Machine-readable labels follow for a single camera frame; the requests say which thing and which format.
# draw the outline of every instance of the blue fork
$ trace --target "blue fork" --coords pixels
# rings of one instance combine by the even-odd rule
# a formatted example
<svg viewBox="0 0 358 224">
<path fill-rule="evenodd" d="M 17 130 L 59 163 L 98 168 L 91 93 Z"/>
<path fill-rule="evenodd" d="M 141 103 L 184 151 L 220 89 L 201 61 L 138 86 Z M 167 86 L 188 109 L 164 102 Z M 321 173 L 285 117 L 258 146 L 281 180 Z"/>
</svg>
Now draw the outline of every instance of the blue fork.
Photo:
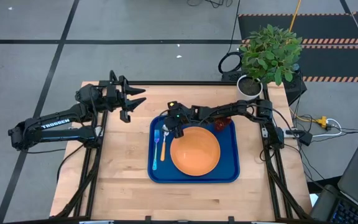
<svg viewBox="0 0 358 224">
<path fill-rule="evenodd" d="M 160 130 L 156 129 L 154 130 L 155 149 L 154 149 L 153 170 L 157 170 L 157 143 L 159 140 L 160 140 Z"/>
</svg>

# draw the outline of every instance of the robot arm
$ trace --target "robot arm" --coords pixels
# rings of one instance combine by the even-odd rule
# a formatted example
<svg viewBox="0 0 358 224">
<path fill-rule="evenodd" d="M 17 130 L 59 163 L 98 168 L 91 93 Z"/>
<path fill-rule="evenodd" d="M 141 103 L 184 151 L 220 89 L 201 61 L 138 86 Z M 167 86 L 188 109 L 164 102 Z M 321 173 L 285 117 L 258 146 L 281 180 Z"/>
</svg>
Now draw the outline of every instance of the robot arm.
<svg viewBox="0 0 358 224">
<path fill-rule="evenodd" d="M 121 86 L 121 91 L 117 90 L 116 85 Z M 128 111 L 133 111 L 146 98 L 128 100 L 127 95 L 136 95 L 145 90 L 132 88 L 124 76 L 117 80 L 113 71 L 110 71 L 110 82 L 105 85 L 94 86 L 88 84 L 76 92 L 76 105 L 69 110 L 41 116 L 39 118 L 29 118 L 20 122 L 15 128 L 8 131 L 11 137 L 12 147 L 19 150 L 28 148 L 39 142 L 70 141 L 77 140 L 85 144 L 86 147 L 94 147 L 96 140 L 101 132 L 96 126 L 82 126 L 81 128 L 67 130 L 46 130 L 70 122 L 84 123 L 91 121 L 97 113 L 108 110 L 112 112 L 116 108 L 122 108 L 120 119 L 129 123 L 131 117 Z"/>
<path fill-rule="evenodd" d="M 247 111 L 248 108 L 256 108 L 256 115 Z M 268 146 L 272 149 L 284 147 L 284 135 L 281 128 L 273 122 L 272 102 L 269 100 L 256 100 L 249 103 L 239 100 L 222 106 L 210 108 L 208 106 L 191 106 L 187 108 L 177 101 L 168 103 L 168 116 L 164 119 L 164 125 L 173 132 L 175 138 L 183 136 L 182 125 L 194 123 L 215 123 L 216 129 L 222 129 L 230 123 L 231 116 L 245 116 L 249 120 L 263 124 L 266 129 Z"/>
</svg>

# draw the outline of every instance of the wooden table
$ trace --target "wooden table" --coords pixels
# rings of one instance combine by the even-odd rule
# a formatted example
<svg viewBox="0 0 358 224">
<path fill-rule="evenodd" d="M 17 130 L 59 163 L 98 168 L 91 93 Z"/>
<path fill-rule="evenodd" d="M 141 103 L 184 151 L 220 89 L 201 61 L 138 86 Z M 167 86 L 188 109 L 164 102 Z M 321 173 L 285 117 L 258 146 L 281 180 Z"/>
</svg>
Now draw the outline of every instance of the wooden table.
<svg viewBox="0 0 358 224">
<path fill-rule="evenodd" d="M 241 172 L 237 180 L 229 184 L 157 184 L 147 174 L 149 125 L 167 102 L 177 100 L 187 107 L 191 105 L 218 106 L 236 101 L 235 86 L 135 86 L 146 92 L 137 95 L 147 97 L 131 113 L 132 122 L 123 123 L 119 110 L 108 114 L 103 152 L 94 196 L 92 219 L 144 220 L 215 220 L 273 221 L 273 207 L 265 163 L 260 161 L 262 150 L 260 128 L 245 117 L 235 116 L 237 144 Z M 287 98 L 283 86 L 269 85 L 270 100 L 291 123 Z M 277 125 L 287 126 L 275 114 Z M 295 140 L 286 144 L 297 147 Z M 80 145 L 67 144 L 65 156 Z M 60 180 L 50 214 L 57 214 L 71 199 L 78 188 L 85 150 L 69 158 L 60 173 Z M 282 161 L 288 189 L 305 212 L 311 203 L 303 173 L 300 155 L 294 149 L 282 149 Z M 284 217 L 282 195 L 277 188 L 281 214 Z M 84 194 L 81 214 L 85 214 Z"/>
</svg>

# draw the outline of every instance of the potted plant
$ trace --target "potted plant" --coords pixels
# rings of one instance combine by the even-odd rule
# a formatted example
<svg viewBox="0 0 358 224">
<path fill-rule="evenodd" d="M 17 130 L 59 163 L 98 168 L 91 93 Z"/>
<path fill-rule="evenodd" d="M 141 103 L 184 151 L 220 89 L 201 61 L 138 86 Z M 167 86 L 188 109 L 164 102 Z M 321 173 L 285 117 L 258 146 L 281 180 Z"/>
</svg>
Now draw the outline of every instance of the potted plant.
<svg viewBox="0 0 358 224">
<path fill-rule="evenodd" d="M 253 100 L 263 89 L 263 83 L 281 85 L 283 78 L 291 82 L 293 65 L 299 59 L 302 38 L 288 29 L 267 25 L 250 33 L 250 42 L 240 47 L 244 52 L 241 62 L 246 75 L 237 81 L 237 92 L 242 100 Z"/>
</svg>

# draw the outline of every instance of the yellow cable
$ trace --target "yellow cable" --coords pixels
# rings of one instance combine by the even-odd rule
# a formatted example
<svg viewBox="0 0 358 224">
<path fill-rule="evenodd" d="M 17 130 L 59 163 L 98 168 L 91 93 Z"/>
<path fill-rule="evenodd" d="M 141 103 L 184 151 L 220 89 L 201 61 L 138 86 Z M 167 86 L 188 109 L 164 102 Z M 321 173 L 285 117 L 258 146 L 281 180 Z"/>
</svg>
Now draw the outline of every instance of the yellow cable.
<svg viewBox="0 0 358 224">
<path fill-rule="evenodd" d="M 292 16 L 292 21 L 291 21 L 291 26 L 290 26 L 290 32 L 291 32 L 291 30 L 292 30 L 293 23 L 295 22 L 295 17 L 296 17 L 296 15 L 298 14 L 299 7 L 301 6 L 301 1 L 302 1 L 302 0 L 298 0 L 298 5 L 296 6 L 295 13 L 294 13 L 294 15 Z"/>
<path fill-rule="evenodd" d="M 301 120 L 301 121 L 306 121 L 306 122 L 310 122 L 310 121 L 311 121 L 311 122 L 317 123 L 317 121 L 314 120 L 314 119 L 309 120 L 309 119 L 304 119 L 304 118 L 299 117 L 297 114 L 295 114 L 295 113 L 292 111 L 291 108 L 290 108 L 290 111 L 296 116 L 296 118 L 298 118 L 298 119 Z"/>
</svg>

